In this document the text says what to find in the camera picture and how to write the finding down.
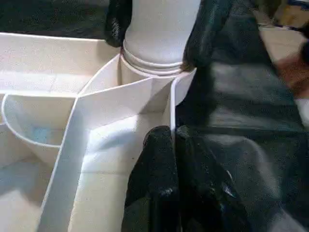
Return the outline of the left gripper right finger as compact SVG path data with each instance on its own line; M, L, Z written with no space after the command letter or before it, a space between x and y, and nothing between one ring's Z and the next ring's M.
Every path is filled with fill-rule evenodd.
M183 231L250 232L232 178L208 147L204 131L178 127L175 148Z

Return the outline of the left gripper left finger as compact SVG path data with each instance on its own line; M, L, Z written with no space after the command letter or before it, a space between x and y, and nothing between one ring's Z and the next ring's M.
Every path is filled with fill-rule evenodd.
M180 231L179 182L168 126L152 128L129 176L123 232Z

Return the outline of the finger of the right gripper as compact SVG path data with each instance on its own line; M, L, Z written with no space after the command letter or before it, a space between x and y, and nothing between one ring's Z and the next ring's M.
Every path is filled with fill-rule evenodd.
M211 63L216 41L228 20L234 0L202 0L183 52L183 69L204 68Z
M121 47L132 17L132 0L109 1L105 22L105 40L113 47Z

